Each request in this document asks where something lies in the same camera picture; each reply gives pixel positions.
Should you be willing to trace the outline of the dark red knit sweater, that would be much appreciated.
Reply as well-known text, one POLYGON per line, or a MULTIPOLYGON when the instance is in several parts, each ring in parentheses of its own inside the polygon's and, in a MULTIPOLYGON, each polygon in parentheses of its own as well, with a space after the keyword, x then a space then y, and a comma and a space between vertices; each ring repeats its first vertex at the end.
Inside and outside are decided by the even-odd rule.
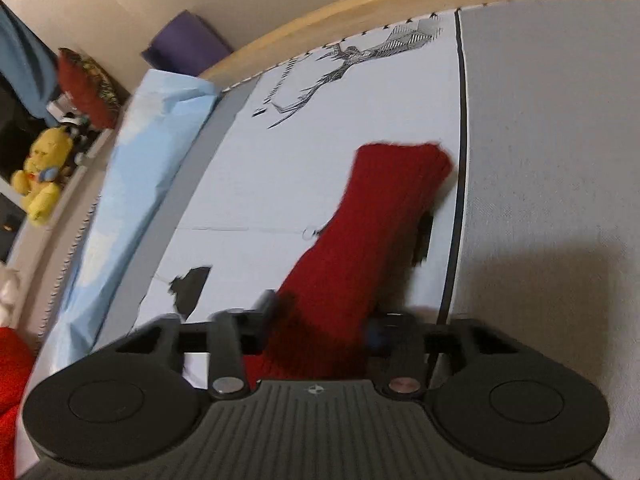
POLYGON ((436 144, 372 143, 356 151, 345 192, 316 242, 295 263, 247 379, 358 379, 367 324, 393 271, 411 264, 421 218, 450 175, 436 144))

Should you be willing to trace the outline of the bright red folded knit blanket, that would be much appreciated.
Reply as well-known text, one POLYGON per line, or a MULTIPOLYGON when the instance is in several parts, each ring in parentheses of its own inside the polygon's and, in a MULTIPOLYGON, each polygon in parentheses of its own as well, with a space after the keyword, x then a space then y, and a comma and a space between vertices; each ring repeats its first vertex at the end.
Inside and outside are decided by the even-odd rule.
POLYGON ((15 330, 0 330, 0 477, 15 478, 16 420, 35 357, 15 330))

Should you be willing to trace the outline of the white plush toy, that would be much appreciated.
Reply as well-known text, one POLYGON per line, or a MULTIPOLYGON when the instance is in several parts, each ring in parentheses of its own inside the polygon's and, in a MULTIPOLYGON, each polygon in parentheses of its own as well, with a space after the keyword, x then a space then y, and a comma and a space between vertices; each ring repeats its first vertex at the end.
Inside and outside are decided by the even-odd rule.
POLYGON ((9 327, 20 296, 20 278, 15 270, 0 264, 0 326, 9 327))

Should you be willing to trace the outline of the grey printed bed sheet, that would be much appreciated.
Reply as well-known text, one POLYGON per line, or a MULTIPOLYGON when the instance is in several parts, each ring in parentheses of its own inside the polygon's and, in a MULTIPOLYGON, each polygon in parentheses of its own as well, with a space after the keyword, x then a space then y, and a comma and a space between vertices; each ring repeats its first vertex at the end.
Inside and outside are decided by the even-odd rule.
POLYGON ((452 170, 370 318, 476 318, 590 380, 610 410, 592 460, 506 470, 459 451, 375 389, 367 324, 363 377, 262 380, 141 463, 41 456, 22 411, 21 477, 637 478, 638 47, 637 0, 524 0, 366 30, 228 88, 89 353, 162 316, 253 309, 332 219, 360 146, 436 144, 452 170))

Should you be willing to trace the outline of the yellow plush toy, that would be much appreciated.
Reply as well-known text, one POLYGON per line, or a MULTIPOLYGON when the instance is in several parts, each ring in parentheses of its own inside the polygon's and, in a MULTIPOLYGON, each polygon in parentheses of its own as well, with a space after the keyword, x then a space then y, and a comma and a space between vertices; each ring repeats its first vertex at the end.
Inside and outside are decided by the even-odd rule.
POLYGON ((44 226, 62 194, 58 182, 74 148, 65 127, 43 130, 29 148, 24 166, 12 174, 11 185, 22 196, 22 208, 34 226, 44 226))

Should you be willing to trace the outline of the light blue folded duvet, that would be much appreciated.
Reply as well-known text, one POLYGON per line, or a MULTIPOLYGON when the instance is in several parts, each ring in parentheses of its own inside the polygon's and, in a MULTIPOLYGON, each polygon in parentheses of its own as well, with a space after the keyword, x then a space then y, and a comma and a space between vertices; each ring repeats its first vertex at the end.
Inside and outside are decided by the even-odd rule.
POLYGON ((38 358, 48 377, 89 354, 128 264, 217 102, 204 79, 149 70, 122 118, 62 313, 38 358))

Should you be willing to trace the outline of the dark red cushion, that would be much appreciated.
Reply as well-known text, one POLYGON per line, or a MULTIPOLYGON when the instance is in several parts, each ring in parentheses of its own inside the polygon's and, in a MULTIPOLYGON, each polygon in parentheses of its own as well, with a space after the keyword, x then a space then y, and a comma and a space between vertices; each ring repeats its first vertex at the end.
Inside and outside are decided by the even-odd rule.
POLYGON ((119 97, 111 78, 93 58, 69 48, 58 50, 58 85, 96 128, 116 127, 119 97))

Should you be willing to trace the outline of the right blue curtain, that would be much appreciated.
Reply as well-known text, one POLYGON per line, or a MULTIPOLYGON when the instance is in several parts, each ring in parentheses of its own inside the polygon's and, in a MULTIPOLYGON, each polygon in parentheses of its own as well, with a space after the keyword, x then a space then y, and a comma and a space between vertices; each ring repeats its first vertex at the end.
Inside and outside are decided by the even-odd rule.
POLYGON ((56 124, 47 105, 60 95, 58 57, 1 3, 1 75, 29 114, 56 124))

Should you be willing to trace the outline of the purple box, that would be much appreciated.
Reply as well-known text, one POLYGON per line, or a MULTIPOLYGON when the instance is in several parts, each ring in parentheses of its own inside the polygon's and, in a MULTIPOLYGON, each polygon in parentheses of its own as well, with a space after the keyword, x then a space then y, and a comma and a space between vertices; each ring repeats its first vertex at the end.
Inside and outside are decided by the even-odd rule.
POLYGON ((141 52, 149 66, 165 72, 200 76, 233 52, 200 16, 182 11, 141 52))

